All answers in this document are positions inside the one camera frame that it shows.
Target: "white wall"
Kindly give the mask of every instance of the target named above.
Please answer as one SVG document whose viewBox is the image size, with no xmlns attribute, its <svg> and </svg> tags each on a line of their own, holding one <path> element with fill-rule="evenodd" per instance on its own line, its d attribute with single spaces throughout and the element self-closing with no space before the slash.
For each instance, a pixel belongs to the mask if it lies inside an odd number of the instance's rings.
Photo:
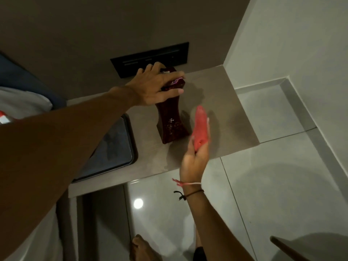
<svg viewBox="0 0 348 261">
<path fill-rule="evenodd" d="M 348 171 L 348 0 L 251 0 L 224 62 L 235 88 L 289 76 Z"/>
</svg>

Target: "tile floor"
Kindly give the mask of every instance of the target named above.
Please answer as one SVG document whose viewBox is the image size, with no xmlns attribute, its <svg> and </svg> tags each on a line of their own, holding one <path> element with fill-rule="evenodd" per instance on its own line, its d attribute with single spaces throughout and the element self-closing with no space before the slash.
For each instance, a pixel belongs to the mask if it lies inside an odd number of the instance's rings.
<svg viewBox="0 0 348 261">
<path fill-rule="evenodd" d="M 347 199 L 285 95 L 274 86 L 238 96 L 262 143 L 208 163 L 202 180 L 208 199 L 258 261 L 289 260 L 269 241 L 272 235 L 302 247 L 310 260 L 328 260 L 324 250 L 332 249 L 343 260 L 337 253 L 348 256 L 346 246 L 337 242 L 348 242 Z M 137 233 L 165 261 L 192 260 L 194 221 L 173 194 L 180 189 L 172 177 L 179 171 L 93 194 L 100 261 L 127 260 L 129 238 Z"/>
</svg>

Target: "bracelet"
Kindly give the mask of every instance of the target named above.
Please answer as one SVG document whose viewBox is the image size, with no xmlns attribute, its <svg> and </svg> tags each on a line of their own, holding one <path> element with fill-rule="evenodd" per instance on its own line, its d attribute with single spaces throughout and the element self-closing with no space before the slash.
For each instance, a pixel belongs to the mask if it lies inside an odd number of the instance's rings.
<svg viewBox="0 0 348 261">
<path fill-rule="evenodd" d="M 197 192 L 204 192 L 204 190 L 202 190 L 202 189 L 200 189 L 200 190 L 196 190 L 196 191 L 194 191 L 194 192 L 192 192 L 192 193 L 190 193 L 190 194 L 188 194 L 188 195 L 184 195 L 184 194 L 182 194 L 180 191 L 178 191 L 178 190 L 176 190 L 176 191 L 174 191 L 174 193 L 180 193 L 181 194 L 181 196 L 179 197 L 179 200 L 181 200 L 181 199 L 184 199 L 184 200 L 187 200 L 187 197 L 189 197 L 189 196 L 191 196 L 192 194 L 195 194 L 195 193 L 197 193 Z"/>
<path fill-rule="evenodd" d="M 179 187 L 182 187 L 185 185 L 202 185 L 202 183 L 200 183 L 200 182 L 182 182 L 180 180 L 175 180 L 175 179 L 172 179 L 172 180 L 175 181 L 176 185 Z"/>
</svg>

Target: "black string bracelet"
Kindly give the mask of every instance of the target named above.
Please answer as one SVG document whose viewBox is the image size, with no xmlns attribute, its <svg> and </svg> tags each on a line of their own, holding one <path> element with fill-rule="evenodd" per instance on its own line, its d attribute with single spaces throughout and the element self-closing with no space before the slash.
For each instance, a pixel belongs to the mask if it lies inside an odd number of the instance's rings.
<svg viewBox="0 0 348 261">
<path fill-rule="evenodd" d="M 194 192 L 192 192 L 192 193 L 190 193 L 190 194 L 188 194 L 188 195 L 186 195 L 186 196 L 185 196 L 184 194 L 182 194 L 182 193 L 181 193 L 180 191 L 178 191 L 178 190 L 174 191 L 174 193 L 180 193 L 180 194 L 181 194 L 181 196 L 179 197 L 179 200 L 181 200 L 181 199 L 186 200 L 187 197 L 189 197 L 189 196 L 191 196 L 192 194 L 195 194 L 195 193 L 197 193 L 197 192 L 200 192 L 200 191 L 204 192 L 203 189 L 200 189 L 200 190 L 196 190 L 196 191 L 194 191 Z"/>
</svg>

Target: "black tray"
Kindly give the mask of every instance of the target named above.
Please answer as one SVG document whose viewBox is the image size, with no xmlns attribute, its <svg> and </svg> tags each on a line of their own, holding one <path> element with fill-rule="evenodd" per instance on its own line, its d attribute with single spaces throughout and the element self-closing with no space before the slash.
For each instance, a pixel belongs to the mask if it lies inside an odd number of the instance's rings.
<svg viewBox="0 0 348 261">
<path fill-rule="evenodd" d="M 132 127 L 127 114 L 110 128 L 95 149 L 79 177 L 72 183 L 133 164 L 137 159 Z"/>
</svg>

